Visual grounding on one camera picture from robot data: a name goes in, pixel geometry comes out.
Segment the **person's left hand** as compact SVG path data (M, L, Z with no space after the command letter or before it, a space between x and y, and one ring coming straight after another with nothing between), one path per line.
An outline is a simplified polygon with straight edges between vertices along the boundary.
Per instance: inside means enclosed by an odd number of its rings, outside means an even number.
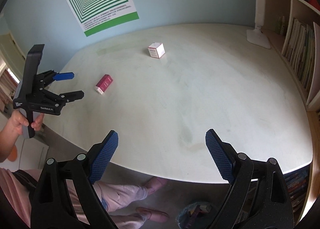
M20 111L14 110L3 130L1 131L1 138L8 142L15 142L22 134L22 128L24 127L33 128L35 131L39 131L43 123L43 118L44 114L40 113L30 124L25 116L20 113Z

